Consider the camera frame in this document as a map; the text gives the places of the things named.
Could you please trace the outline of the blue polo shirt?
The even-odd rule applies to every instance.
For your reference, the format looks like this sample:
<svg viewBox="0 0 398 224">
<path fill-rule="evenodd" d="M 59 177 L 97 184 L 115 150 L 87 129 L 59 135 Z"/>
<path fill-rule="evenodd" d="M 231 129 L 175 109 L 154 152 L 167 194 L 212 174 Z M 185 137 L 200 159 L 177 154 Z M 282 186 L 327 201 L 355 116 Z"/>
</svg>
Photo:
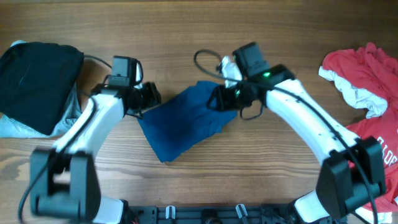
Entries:
<svg viewBox="0 0 398 224">
<path fill-rule="evenodd" d="M 206 107 L 218 84 L 199 81 L 168 102 L 148 110 L 139 120 L 144 136 L 160 162 L 172 162 L 195 144 L 222 131 L 236 111 L 217 112 Z"/>
</svg>

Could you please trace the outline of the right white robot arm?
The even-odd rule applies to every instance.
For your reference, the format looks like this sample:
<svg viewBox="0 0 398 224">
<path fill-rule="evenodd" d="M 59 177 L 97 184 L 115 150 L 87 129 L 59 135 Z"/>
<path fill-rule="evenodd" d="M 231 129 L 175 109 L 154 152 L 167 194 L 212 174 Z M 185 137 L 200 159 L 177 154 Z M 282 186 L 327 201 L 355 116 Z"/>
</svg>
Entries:
<svg viewBox="0 0 398 224">
<path fill-rule="evenodd" d="M 373 138 L 357 134 L 333 119 L 283 65 L 244 68 L 222 62 L 217 86 L 208 100 L 216 111 L 243 110 L 260 101 L 280 116 L 308 145 L 321 169 L 313 191 L 294 200 L 291 223 L 316 223 L 354 215 L 380 223 L 376 199 L 386 192 L 381 148 Z"/>
</svg>

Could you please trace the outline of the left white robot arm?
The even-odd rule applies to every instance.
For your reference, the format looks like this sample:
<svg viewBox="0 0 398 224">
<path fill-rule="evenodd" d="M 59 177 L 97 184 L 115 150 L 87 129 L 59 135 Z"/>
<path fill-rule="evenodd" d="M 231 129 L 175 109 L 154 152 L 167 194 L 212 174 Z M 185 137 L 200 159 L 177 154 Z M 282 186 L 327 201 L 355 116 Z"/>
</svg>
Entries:
<svg viewBox="0 0 398 224">
<path fill-rule="evenodd" d="M 83 223 L 134 223 L 136 218 L 125 200 L 102 195 L 95 157 L 128 111 L 141 119 L 142 110 L 160 104 L 160 93 L 153 82 L 141 88 L 98 84 L 90 100 L 76 123 L 50 149 L 38 147 L 32 152 L 24 198 L 30 200 L 35 216 Z"/>
</svg>

